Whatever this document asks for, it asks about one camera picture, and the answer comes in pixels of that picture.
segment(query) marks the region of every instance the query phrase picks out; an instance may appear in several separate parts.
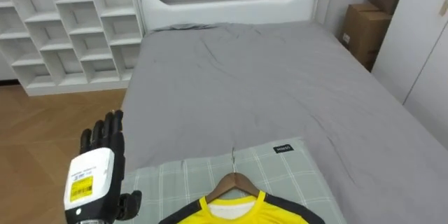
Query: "yellow shirt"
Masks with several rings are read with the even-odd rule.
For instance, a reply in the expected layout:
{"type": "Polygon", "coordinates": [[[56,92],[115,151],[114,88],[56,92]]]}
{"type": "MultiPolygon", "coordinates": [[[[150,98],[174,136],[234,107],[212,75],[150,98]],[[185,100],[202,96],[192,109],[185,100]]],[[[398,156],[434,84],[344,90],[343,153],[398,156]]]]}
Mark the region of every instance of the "yellow shirt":
{"type": "Polygon", "coordinates": [[[319,216],[308,210],[306,207],[280,197],[269,195],[262,191],[260,191],[258,197],[249,196],[241,199],[216,199],[211,204],[218,208],[219,206],[238,207],[243,206],[244,204],[250,204],[251,208],[237,218],[223,218],[214,215],[207,205],[205,197],[202,197],[168,216],[162,220],[160,224],[325,223],[319,216]]]}

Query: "bed frame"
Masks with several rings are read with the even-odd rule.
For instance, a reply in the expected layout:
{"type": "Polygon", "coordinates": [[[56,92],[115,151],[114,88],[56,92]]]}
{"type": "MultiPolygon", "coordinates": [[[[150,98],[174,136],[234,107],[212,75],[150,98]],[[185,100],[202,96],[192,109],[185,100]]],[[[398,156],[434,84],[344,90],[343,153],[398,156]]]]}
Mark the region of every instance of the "bed frame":
{"type": "Polygon", "coordinates": [[[136,0],[146,33],[169,25],[236,22],[324,23],[329,0],[136,0]]]}

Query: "herringbone floor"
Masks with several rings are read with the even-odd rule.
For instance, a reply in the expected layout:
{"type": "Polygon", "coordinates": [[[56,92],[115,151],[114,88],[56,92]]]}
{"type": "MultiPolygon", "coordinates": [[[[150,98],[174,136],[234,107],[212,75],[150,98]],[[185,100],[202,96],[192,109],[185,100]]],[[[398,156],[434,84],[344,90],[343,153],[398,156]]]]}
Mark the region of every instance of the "herringbone floor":
{"type": "Polygon", "coordinates": [[[28,97],[0,87],[0,223],[65,223],[62,195],[81,132],[125,90],[28,97]]]}

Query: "plaid mat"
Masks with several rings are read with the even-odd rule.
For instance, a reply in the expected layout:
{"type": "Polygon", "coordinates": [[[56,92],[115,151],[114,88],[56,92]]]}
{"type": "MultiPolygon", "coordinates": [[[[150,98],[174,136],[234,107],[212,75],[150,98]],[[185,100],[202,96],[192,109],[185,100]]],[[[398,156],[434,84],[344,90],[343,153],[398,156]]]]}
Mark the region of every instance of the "plaid mat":
{"type": "MultiPolygon", "coordinates": [[[[234,152],[235,169],[260,190],[297,202],[322,217],[327,224],[346,223],[324,178],[304,143],[298,139],[273,141],[234,152]],[[293,150],[276,153],[275,146],[293,150]]],[[[232,154],[169,162],[128,173],[122,193],[143,193],[139,215],[126,223],[158,223],[188,203],[210,193],[233,170],[232,154]]],[[[224,199],[243,197],[233,190],[224,199]]]]}

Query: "hanger hook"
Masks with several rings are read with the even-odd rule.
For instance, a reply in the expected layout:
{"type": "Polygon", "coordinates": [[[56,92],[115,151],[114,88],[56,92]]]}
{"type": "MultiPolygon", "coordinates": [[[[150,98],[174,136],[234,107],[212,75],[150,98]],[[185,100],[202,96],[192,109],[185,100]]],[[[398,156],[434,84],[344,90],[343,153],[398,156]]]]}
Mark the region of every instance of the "hanger hook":
{"type": "Polygon", "coordinates": [[[232,147],[232,168],[233,168],[233,173],[236,172],[235,169],[235,147],[232,147]]]}

